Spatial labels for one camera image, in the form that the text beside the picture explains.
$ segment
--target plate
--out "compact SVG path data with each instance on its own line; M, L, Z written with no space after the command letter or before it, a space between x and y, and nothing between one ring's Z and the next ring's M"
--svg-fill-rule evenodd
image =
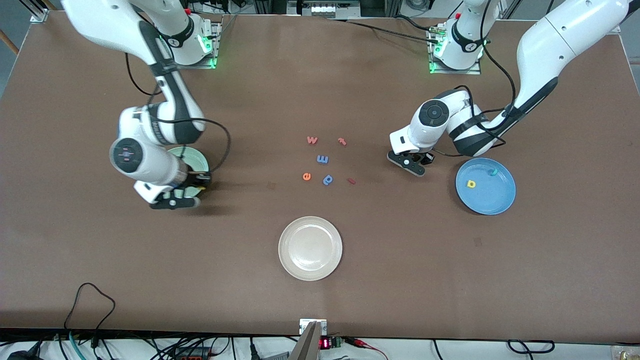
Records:
M180 157L182 154L182 146L174 147L169 149L169 152L177 157ZM192 147L185 147L184 154L182 155L182 160L189 165L193 171L208 171L209 164L207 163L207 159L204 155L197 151ZM185 189L185 194L183 194L182 190L174 190L173 191L176 197L195 197L200 193L200 189L195 188L193 186L189 186ZM165 199L169 198L169 194L165 194Z
M456 191L469 209L483 215L503 213L516 199L511 173L498 161L487 158L471 159L460 167Z
M342 257L338 229L319 217L302 217L289 224L278 243L280 262L293 277L316 281L329 276Z

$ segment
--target electrical wire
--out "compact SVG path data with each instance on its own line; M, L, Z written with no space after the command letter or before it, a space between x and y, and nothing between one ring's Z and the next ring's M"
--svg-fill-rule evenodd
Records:
M553 7L553 5L554 5L554 1L555 1L555 0L551 0L551 1L549 1L549 7L547 8L547 12L546 12L546 13L550 13L550 12L551 12L551 7Z
M516 85L513 82L513 78L511 77L509 72L504 67L502 67L502 65L500 65L493 58L493 56L489 53L489 49L487 49L487 47L486 47L486 36L483 35L484 34L484 20L486 19L486 13L489 10L489 5L491 5L491 1L488 1L486 6L484 7L484 12L482 14L482 20L480 21L480 37L482 37L481 43L482 43L482 47L484 49L484 52L486 53L487 57L489 57L489 60L491 60L491 62L493 64L495 64L495 66L497 66L498 69L500 69L500 71L502 71L502 73L509 80L509 84L511 85L511 106L514 106L514 103L516 101Z
M74 351L76 352L76 355L78 355L80 360L86 360L86 357L82 355L82 352L80 352L80 349L76 345L76 339L74 339L74 335L71 333L71 331L69 331L69 342L71 343L71 347L74 348Z
M233 350L233 352L234 352L234 360L237 360L236 359L236 345L234 343L234 339L233 338L231 338L231 350Z
M65 349L62 347L62 337L60 336L60 334L58 334L58 346L60 346L60 352L62 353L62 357L64 357L65 360L69 360L67 353L65 352Z
M204 122L208 122L210 124L214 124L215 126L218 126L220 129L222 129L222 131L225 132L225 135L227 136L227 146L225 148L225 153L222 155L222 158L220 159L218 164L215 167L213 167L212 169L209 169L208 172L212 173L212 172L216 171L217 169L219 169L222 166L222 164L225 162L225 160L227 160L227 156L229 156L229 152L231 151L231 134L229 133L229 130L223 124L220 124L217 121L204 119L204 118L201 118L201 117L192 117L192 118L188 118L188 119L178 119L178 120L161 120L161 119L158 119L157 117L152 116L151 114L149 116L152 119L154 119L154 121L164 122L164 123L167 123L167 124L178 124L178 123L181 123L181 122L188 122L188 121L204 121Z
M71 315L73 315L74 310L76 309L76 305L78 303L78 298L80 297L80 291L82 290L82 288L84 288L85 286L91 286L95 289L95 291L97 291L100 295L102 295L103 297L107 298L109 301L111 301L111 310L109 310L109 312L107 313L107 315L104 315L104 318L102 318L102 320L100 320L100 322L98 323L98 325L96 325L94 332L97 332L98 329L100 328L100 325L102 325L102 323L107 320L107 318L113 313L113 311L116 309L116 301L113 300L112 297L110 297L109 295L105 294L102 292L102 290L100 290L96 285L94 285L94 283L92 282L84 282L82 283L82 285L80 285L80 287L78 287L78 290L76 291L76 298L74 299L74 304L73 306L71 306L71 310L69 311L69 314L67 314L67 318L65 319L65 323L64 323L64 327L65 330L69 330L68 328L68 322L71 319Z
M109 345L107 345L107 342L104 341L104 339L100 339L102 341L102 344L104 345L104 350L107 350L107 354L109 354L109 360L115 360L113 359L113 355L111 355L111 351L109 350Z
M449 16L447 16L447 19L451 19L451 15L455 14L455 13L456 13L456 10L457 10L459 7L461 7L463 3L464 3L464 0L460 1L460 4L458 4L458 5L456 6L456 8L455 8L455 9L453 9L453 11L449 14Z
M138 89L139 92L149 96L159 95L162 92L162 91L158 91L157 93L151 94L149 92L142 90L142 88L138 85L136 80L133 79L133 75L131 74L131 66L129 65L129 53L124 53L124 60L125 60L125 63L127 64L127 73L129 74L129 80L131 80L131 83L133 84L133 86L136 87L136 89Z
M368 348L369 350L377 351L377 352L381 353L381 354L382 354L382 356L384 356L384 357L385 357L385 360L389 360L389 358L387 357L387 355L386 355L382 350L378 350L377 348L374 348L374 347L372 347L371 345L368 345L368 344L366 345L366 347L365 347L365 348Z
M23 340L7 341L6 343L2 343L2 344L0 344L0 347L5 347L5 346L7 346L7 345L11 345L11 344L19 343L19 342L21 342L21 341L23 341Z
M438 359L439 360L444 360L442 359L442 355L440 355L440 349L438 348L438 342L436 341L436 339L433 339L433 347L436 349L436 354L438 354Z
M456 86L454 89L460 89L460 88L464 88L464 89L467 91L467 93L469 94L469 106L471 107L471 118L475 118L475 117L476 117L476 110L474 109L474 97L473 97L473 95L471 94L471 89L470 89L467 85L459 85L459 86ZM478 114L478 116L480 116L480 115L484 115L484 114L486 114L486 113L493 113L493 112L496 112L496 111L502 111L502 110L504 110L504 108L501 108L501 109L491 109L491 110L486 110L486 111L483 111L483 112L481 112L480 114ZM491 146L489 149L493 149L493 148L495 148L495 147L500 147L500 146L503 146L503 145L505 145L505 144L507 143L507 141L505 141L505 139L503 139L503 138L501 138L501 137L497 136L496 134L494 134L494 133L492 133L491 131L489 131L489 129L485 128L485 127L482 125L482 123L478 122L476 125L477 125L481 130L483 130L485 133L489 134L492 138L494 138L494 139L496 139L496 140L500 141L500 143L499 143L499 144L495 144L495 145ZM434 152L437 152L438 154L440 154L440 155L442 155L442 156L448 156L448 157L450 157L450 158L457 158L457 157L460 157L460 156L464 156L464 155L462 155L462 154L448 154L448 153L446 153L446 152L444 152L444 151L440 151L440 150L438 150L438 149L436 149L436 148L433 148L432 150L433 150Z
M512 4L511 7L511 11L505 16L507 19L510 19L513 16L513 13L516 12L516 10L518 10L518 7L520 7L520 3L522 3L522 0L516 0L515 4Z
M551 347L546 350L530 350L527 344L525 344L524 341L522 340L507 340L507 346L509 347L509 350L513 351L516 354L528 355L529 360L534 360L533 354L548 354L551 351L556 349L556 343L554 343L553 341L530 341L530 342L551 344ZM514 349L511 343L519 343L524 348L524 350Z
M222 350L220 350L220 352L218 352L217 354L215 354L215 353L211 353L211 357L218 356L218 355L222 354L223 352L225 352L225 350L229 347L229 343L230 343L230 342L231 342L231 338L227 338L227 344L225 345L225 347L223 347L223 348L222 348Z
M238 14L240 14L241 12L245 11L246 9L240 9L238 10L236 13L233 14L233 17L229 20L229 22L227 23L227 25L225 25L224 28L222 28L222 30L220 31L220 36L222 36L222 34L224 34L224 32L227 30L227 28L231 25L231 23L236 19L236 17L238 16Z
M394 16L394 18L407 20L409 22L409 24L411 24L414 28L418 28L418 29L424 30L424 31L429 31L429 26L424 27L424 26L418 25L415 21L411 20L410 17L398 14L398 15Z
M406 38L412 38L412 39L416 39L416 40L420 40L420 41L424 41L424 42L431 42L433 44L437 44L438 41L435 39L428 39L428 38L421 38L421 37L415 37L413 35L409 35L409 34L403 34L403 33L398 33L396 31L391 31L391 30L387 30L387 29L383 29L383 28L379 28L377 26L372 26L372 25L367 25L367 24L362 24L360 22L351 22L351 21L347 21L347 24L354 24L354 25L358 25L358 26L363 26L365 28L369 28L369 29L373 29L373 30L378 30L378 31L382 31L385 33L390 33L393 35L397 35L399 37L406 37Z

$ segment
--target mounting plate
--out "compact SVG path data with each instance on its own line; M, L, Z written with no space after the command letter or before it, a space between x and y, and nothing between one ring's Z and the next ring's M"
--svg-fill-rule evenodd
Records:
M212 39L201 38L200 42L202 43L203 49L212 49L211 52L202 58L202 60L198 61L195 64L191 65L180 65L178 64L178 69L215 69L218 64L218 51L220 50L220 35L222 34L222 23L221 22L211 22L211 20L205 20L207 25L205 27L205 36L211 36Z
M307 325L310 322L321 322L322 324L322 335L326 336L326 320L325 319L300 319L300 335L305 332Z
M438 28L445 28L445 24L438 24ZM444 49L447 45L445 44L446 33L432 33L430 31L426 31L428 39L435 39L438 41L437 44L432 44L431 42L427 42L427 52L429 53L429 73L430 74L459 74L459 75L480 75L480 58L482 57L483 51L480 50L478 53L478 59L469 69L464 70L456 70L452 69L442 62L439 58L434 56L433 53L437 53Z

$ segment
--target white plate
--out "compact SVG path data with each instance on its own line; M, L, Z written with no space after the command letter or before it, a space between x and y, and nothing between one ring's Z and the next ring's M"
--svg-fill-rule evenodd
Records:
M338 229L319 217L303 217L289 224L278 244L280 262L293 277L315 281L329 276L340 263L342 239Z

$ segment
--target black cable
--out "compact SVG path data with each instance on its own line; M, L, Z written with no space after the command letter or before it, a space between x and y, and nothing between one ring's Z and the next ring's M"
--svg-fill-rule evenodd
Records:
M476 117L476 110L474 109L474 97L473 97L473 95L471 94L471 89L470 89L467 85L459 85L459 86L456 86L454 89L459 89L459 88L464 88L464 89L467 91L467 93L469 94L469 106L471 106L471 117L472 117L472 118ZM485 114L485 113L493 113L493 112L496 112L496 111L502 111L502 110L504 110L504 108L502 108L502 109L491 109L491 110L486 110L486 111L481 112L481 113L480 113L480 114L478 114L478 115L480 116L480 115L483 115L483 114ZM503 145L505 145L505 144L507 143L507 141L505 141L503 138L501 138L501 137L497 136L496 134L494 134L494 133L492 133L491 131L489 131L489 129L485 128L485 127L482 125L482 123L478 122L476 125L477 125L481 130L483 130L485 133L489 134L492 138L494 138L494 139L496 139L496 140L500 141L500 143L499 143L499 144L493 145L493 146L491 146L489 149L493 149L493 148L495 148L495 147L503 146ZM432 150L433 150L434 152L437 152L438 154L440 154L440 155L442 155L442 156L448 156L448 157L450 157L450 158L457 158L457 157L460 157L460 156L464 156L464 155L462 155L462 154L447 154L446 152L444 152L444 151L440 151L440 150L438 150L438 149L436 149L436 148L433 148Z
M424 42L431 42L431 43L434 43L434 44L437 44L437 43L438 43L438 41L437 41L437 40L435 40L435 39L428 39L428 38L415 37L415 36L413 36L413 35L403 34L403 33L398 33L398 32L395 32L395 31L391 31L391 30L387 30L387 29L379 28L379 27L377 27L377 26L372 26L372 25L362 24L362 23L360 23L360 22L351 22L351 21L348 21L348 22L347 22L347 24L354 24L354 25L358 25L358 26L364 26L365 28L369 28L369 29L373 29L373 30L382 31L382 32L385 32L385 33L390 33L390 34L393 34L393 35L397 35L397 36L399 36L399 37L412 38L412 39L416 39L416 40L420 40L420 41L424 41Z
M234 351L234 360L237 360L236 359L236 345L234 343L234 339L233 338L231 338L231 350Z
M394 16L396 19L404 19L407 20L409 22L409 24L411 24L414 28L418 28L420 30L424 30L424 31L429 31L429 26L424 27L424 26L420 26L418 25L415 21L411 20L410 17L398 14L396 16Z
M167 124L178 124L180 122L187 122L187 121L204 121L204 122L208 122L210 124L214 124L215 126L218 126L220 129L222 129L222 131L225 132L225 135L227 136L227 148L225 149L225 153L222 156L222 158L220 159L220 161L218 162L218 164L215 167L209 169L208 172L211 173L211 172L216 171L217 169L219 169L222 166L222 164L225 162L225 160L227 160L227 156L229 155L229 152L231 151L231 134L229 133L229 130L223 124L220 124L217 121L204 119L204 118L201 118L201 117L192 117L192 118L189 118L189 119L179 119L179 120L161 120L161 119L158 119L157 117L154 117L154 116L151 116L151 117L152 117L152 119L154 119L154 121L164 122L164 123L167 123Z
M184 145L182 146L182 151L180 151L180 156L179 156L179 158L180 158L180 159L184 159L184 150L185 150L186 148L187 148L187 145L186 145L186 144L184 144Z
M60 334L58 334L58 345L60 346L60 352L62 353L62 356L65 358L65 360L69 360L65 349L62 347L62 337L60 336Z
M96 360L102 360L102 358L98 356L98 353L96 353L95 348L93 348L93 356L95 356Z
M546 12L546 13L550 13L550 12L551 12L551 7L553 7L553 5L554 5L554 1L555 1L555 0L551 0L551 1L549 1L549 7L547 8L547 12Z
M220 350L220 352L218 352L217 354L212 353L211 357L214 356L218 356L220 354L222 354L223 352L225 352L225 350L229 347L229 343L231 342L231 338L227 338L227 344L225 345L225 347L222 348L222 350Z
M450 157L450 158L458 158L458 157L460 157L460 156L464 156L464 155L462 155L462 154L447 154L446 152L444 152L444 151L440 151L440 150L438 150L438 149L436 149L436 148L433 148L432 150L433 150L434 152L439 153L439 154L440 154L440 155L442 155L442 156L448 156L448 157Z
M27 10L29 10L29 12L30 12L30 13L32 13L32 14L33 14L33 16L34 16L34 17L36 17L36 18L37 18L37 17L40 17L38 14L36 14L35 12L33 12L33 10L32 10L32 9L31 9L27 4L25 4L25 3L24 3L24 1L22 1L22 0L19 0L19 1L24 5L24 7L25 7L25 8L27 8Z
M489 5L490 4L491 4L491 1L488 1L486 6L484 7L484 12L482 14L482 20L480 21L480 37L481 37L482 47L483 47L484 52L486 53L487 57L489 57L489 60L491 60L491 62L494 63L495 66L497 66L498 69L500 69L500 71L502 71L502 73L504 73L504 75L509 80L509 84L511 84L511 107L513 107L514 106L514 102L516 101L516 85L513 82L513 78L511 77L509 72L504 67L502 67L502 65L500 65L497 61L495 61L493 56L491 56L491 54L489 53L489 49L487 49L487 47L485 45L486 36L483 35L484 34L484 32L483 32L484 31L484 20L486 18L486 13L489 10Z
M513 351L516 354L528 355L530 360L534 360L533 354L548 354L551 351L556 349L556 343L554 343L553 341L530 341L530 342L551 344L551 347L546 350L530 350L527 344L525 344L524 341L522 340L507 340L507 346L509 347L509 350ZM513 346L511 346L511 343L519 343L524 348L524 351L514 349Z
M93 287L95 289L95 291L97 291L98 293L100 293L100 295L102 295L103 297L109 299L109 301L111 301L111 310L109 310L109 312L107 313L107 315L104 316L104 318L102 318L102 320L100 320L100 322L98 323L98 325L96 325L94 332L98 331L98 328L100 327L100 325L102 325L102 323L107 320L107 318L109 317L109 315L111 315L113 313L113 311L116 309L116 301L113 300L112 297L110 297L109 295L105 294L102 292L102 290L98 289L98 287L96 285L94 285L92 282L85 282L82 285L80 285L80 287L78 287L78 290L76 291L76 298L74 299L74 304L73 306L71 306L71 310L69 311L69 314L67 314L67 318L65 319L65 323L64 323L64 327L65 330L69 330L69 328L67 327L67 323L69 322L69 320L71 319L71 315L74 313L74 309L76 308L76 304L78 303L78 298L80 297L80 291L82 290L82 288L84 288L86 285L90 285L91 287Z
M104 345L104 350L107 350L107 354L109 354L109 360L115 360L113 359L113 355L111 355L111 351L109 350L109 345L107 345L107 342L104 341L104 339L100 339L102 341L102 344Z
M127 64L127 73L129 74L129 80L131 80L131 83L133 84L133 86L136 87L136 89L138 89L139 92L141 92L141 93L143 93L145 95L149 95L149 96L151 96L151 95L159 95L162 92L162 91L158 91L156 93L151 94L149 92L146 92L146 91L142 90L142 88L140 86L138 86L138 83L136 82L136 80L133 79L133 75L131 74L131 66L129 65L129 53L124 53L124 60L125 60L125 62Z
M442 355L440 355L440 349L438 348L438 342L436 341L436 339L433 339L433 347L436 348L436 354L438 354L438 359L443 360Z
M456 6L456 8L455 8L455 9L453 9L453 11L449 14L449 16L447 16L447 19L450 19L450 18L451 18L451 15L453 15L454 13L456 13L456 10L457 10L459 7L461 7L463 3L464 3L464 0L460 1L460 4L458 4L458 5Z
M520 7L521 2L522 0L516 0L516 3L511 6L511 11L505 16L507 19L510 19L513 16L513 13L515 13L516 10L518 10L518 7Z

